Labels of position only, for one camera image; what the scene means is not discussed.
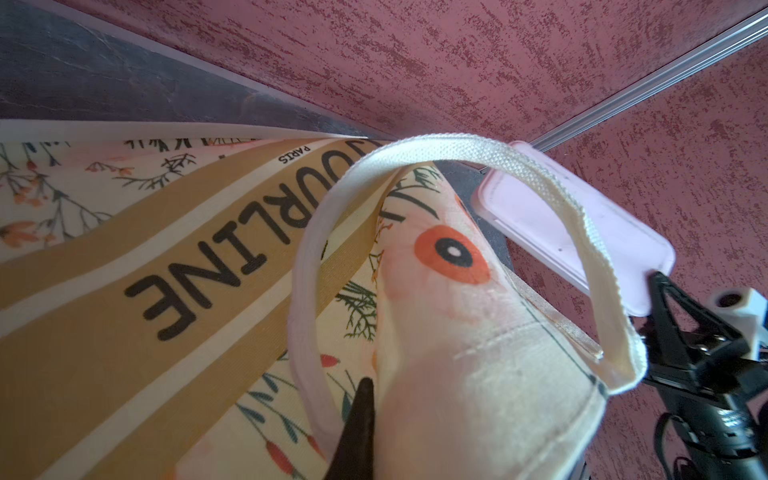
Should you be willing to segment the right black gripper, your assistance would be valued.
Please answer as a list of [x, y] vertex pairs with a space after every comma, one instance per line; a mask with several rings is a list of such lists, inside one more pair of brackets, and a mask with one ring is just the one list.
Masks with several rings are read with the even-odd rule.
[[767, 390], [767, 367], [741, 358], [744, 336], [661, 272], [648, 276], [649, 370], [667, 412], [688, 444], [755, 444], [759, 428], [747, 403]]

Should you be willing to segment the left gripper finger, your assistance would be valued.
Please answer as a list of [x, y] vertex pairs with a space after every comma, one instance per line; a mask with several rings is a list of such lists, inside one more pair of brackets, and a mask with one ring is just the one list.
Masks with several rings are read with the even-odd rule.
[[363, 378], [357, 389], [325, 480], [372, 480], [375, 433], [374, 382]]

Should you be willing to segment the printed canvas tote bag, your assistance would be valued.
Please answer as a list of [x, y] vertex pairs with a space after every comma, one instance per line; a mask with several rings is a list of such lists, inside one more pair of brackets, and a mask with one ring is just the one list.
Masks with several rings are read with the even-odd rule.
[[[590, 337], [505, 267], [439, 169], [520, 180], [583, 267]], [[647, 350], [596, 215], [469, 134], [120, 137], [1, 127], [1, 475], [561, 479]]]

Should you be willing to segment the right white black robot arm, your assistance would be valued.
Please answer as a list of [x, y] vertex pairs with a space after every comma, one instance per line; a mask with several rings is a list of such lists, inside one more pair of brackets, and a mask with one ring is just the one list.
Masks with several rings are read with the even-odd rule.
[[665, 477], [766, 478], [767, 410], [748, 408], [767, 391], [766, 298], [730, 288], [702, 305], [661, 272], [647, 283], [643, 382], [666, 408], [653, 440]]

